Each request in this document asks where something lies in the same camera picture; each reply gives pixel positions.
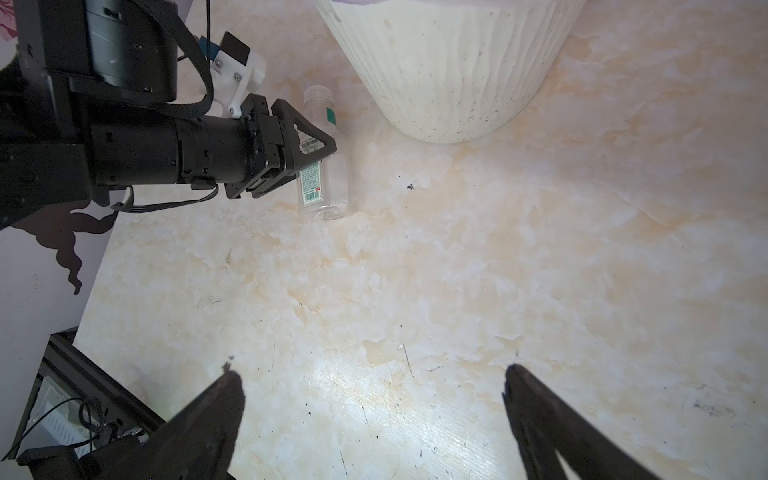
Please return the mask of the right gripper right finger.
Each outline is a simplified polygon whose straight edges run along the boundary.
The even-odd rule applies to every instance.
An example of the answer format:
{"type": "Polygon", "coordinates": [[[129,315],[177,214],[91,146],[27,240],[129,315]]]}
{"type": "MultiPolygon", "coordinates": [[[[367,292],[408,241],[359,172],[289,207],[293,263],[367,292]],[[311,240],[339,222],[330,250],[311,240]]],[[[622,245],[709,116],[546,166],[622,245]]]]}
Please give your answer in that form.
{"type": "Polygon", "coordinates": [[[502,394],[529,479],[655,479],[520,364],[509,366],[502,394]]]}

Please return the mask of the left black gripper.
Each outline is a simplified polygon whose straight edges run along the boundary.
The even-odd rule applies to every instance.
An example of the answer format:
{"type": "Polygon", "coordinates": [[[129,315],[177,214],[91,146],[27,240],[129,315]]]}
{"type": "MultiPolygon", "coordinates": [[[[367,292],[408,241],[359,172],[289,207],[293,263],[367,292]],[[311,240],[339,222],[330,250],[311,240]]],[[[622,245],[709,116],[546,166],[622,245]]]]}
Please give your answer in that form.
{"type": "Polygon", "coordinates": [[[335,139],[312,124],[286,100],[271,106],[250,94],[239,119],[201,116],[173,121],[178,184],[194,189],[222,185],[229,199],[264,196],[296,179],[305,167],[337,152],[335,139]],[[300,133],[319,147],[305,153],[300,133]]]}

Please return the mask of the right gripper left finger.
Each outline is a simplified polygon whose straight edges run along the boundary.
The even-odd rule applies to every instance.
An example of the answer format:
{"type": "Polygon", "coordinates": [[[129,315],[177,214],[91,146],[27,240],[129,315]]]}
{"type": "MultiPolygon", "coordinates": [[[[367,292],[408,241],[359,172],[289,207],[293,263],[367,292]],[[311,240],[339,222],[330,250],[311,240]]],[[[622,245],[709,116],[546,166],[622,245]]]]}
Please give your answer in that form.
{"type": "Polygon", "coordinates": [[[110,460],[100,479],[227,479],[245,407],[228,370],[149,439],[110,460]]]}

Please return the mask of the green label clear bottle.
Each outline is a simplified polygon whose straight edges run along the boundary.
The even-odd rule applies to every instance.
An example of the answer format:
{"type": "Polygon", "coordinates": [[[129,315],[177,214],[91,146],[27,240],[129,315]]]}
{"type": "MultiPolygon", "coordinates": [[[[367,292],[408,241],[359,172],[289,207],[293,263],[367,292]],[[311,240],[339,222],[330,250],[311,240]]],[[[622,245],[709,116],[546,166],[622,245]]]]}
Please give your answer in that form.
{"type": "MultiPolygon", "coordinates": [[[[332,91],[309,86],[303,96],[303,115],[334,139],[339,138],[332,91]]],[[[302,214],[323,221],[343,218],[351,212],[350,162],[335,153],[302,169],[297,177],[298,206],[302,214]]]]}

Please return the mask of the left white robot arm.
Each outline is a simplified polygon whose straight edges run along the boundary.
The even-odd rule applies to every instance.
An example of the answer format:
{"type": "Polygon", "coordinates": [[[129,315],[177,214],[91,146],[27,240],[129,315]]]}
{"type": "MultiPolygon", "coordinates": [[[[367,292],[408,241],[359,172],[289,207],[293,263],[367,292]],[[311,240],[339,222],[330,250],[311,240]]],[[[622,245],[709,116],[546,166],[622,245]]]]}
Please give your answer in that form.
{"type": "Polygon", "coordinates": [[[114,190],[187,185],[259,198],[333,155],[335,140],[257,88],[261,58],[214,43],[172,1],[13,1],[1,72],[1,223],[114,190]]]}

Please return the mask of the white ribbed trash bin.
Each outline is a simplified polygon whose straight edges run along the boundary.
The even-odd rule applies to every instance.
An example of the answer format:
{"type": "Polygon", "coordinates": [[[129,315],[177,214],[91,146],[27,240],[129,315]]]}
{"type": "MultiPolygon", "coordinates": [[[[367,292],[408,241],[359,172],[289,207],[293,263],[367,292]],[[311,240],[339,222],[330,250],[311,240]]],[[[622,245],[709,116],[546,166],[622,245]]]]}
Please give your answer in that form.
{"type": "Polygon", "coordinates": [[[535,96],[585,5],[573,1],[319,1],[386,119],[429,143],[482,137],[535,96]]]}

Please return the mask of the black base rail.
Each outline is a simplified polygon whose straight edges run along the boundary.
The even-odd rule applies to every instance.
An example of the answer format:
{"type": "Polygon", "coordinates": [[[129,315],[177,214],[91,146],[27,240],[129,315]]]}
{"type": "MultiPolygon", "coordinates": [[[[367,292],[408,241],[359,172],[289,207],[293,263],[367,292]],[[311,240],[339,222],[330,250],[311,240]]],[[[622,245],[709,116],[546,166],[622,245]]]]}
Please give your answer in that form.
{"type": "Polygon", "coordinates": [[[15,437],[1,459],[4,479],[100,479],[164,420],[90,360],[74,334],[52,335],[15,437]]]}

